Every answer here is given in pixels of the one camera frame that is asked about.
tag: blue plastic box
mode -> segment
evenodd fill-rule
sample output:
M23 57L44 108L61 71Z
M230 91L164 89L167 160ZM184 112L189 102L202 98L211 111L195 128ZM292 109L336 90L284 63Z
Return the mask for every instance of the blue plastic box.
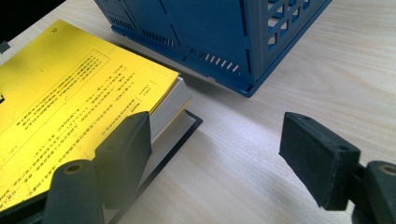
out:
M331 0L95 0L112 29L250 97Z

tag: stack of paper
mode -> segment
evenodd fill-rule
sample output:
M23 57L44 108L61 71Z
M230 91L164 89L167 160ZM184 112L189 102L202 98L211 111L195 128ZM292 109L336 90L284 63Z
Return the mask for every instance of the stack of paper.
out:
M0 211L47 191L54 170L94 150L126 117L149 111L144 179L194 119L178 73L64 22L0 66Z

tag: light wood grain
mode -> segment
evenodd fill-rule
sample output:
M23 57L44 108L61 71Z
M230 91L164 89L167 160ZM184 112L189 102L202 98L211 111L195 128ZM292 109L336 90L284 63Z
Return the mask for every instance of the light wood grain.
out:
M122 223L350 223L317 207L278 155L283 115L305 114L396 163L396 1L333 0L255 95L244 98L113 33L93 0L67 0L10 42L3 63L57 19L177 68L204 123Z

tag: document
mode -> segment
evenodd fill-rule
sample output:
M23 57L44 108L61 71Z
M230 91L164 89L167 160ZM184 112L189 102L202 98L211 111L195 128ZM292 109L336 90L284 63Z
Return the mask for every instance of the document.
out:
M177 75L53 23L0 66L0 211L48 190L60 165L93 159L126 116L152 113Z

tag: black plastic part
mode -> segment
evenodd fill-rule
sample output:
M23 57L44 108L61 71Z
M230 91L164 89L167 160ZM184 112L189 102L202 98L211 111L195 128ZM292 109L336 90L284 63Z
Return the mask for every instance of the black plastic part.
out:
M132 201L150 154L148 112L125 118L95 150L99 189L107 208L122 208Z
M35 197L12 206L0 213L1 224L39 223L44 214L47 191Z
M1 54L6 52L6 50L8 50L9 48L10 48L10 45L6 41L0 42L0 53Z
M315 120L287 112L279 154L319 206L346 209L348 178L359 165L358 148Z
M91 161L70 161L55 171L42 223L104 223Z
M377 223L396 223L396 165L369 162L364 183Z
M368 189L364 183L366 169L359 165L356 172L349 178L348 198L355 204L352 214L354 224L375 223L375 215L368 197Z

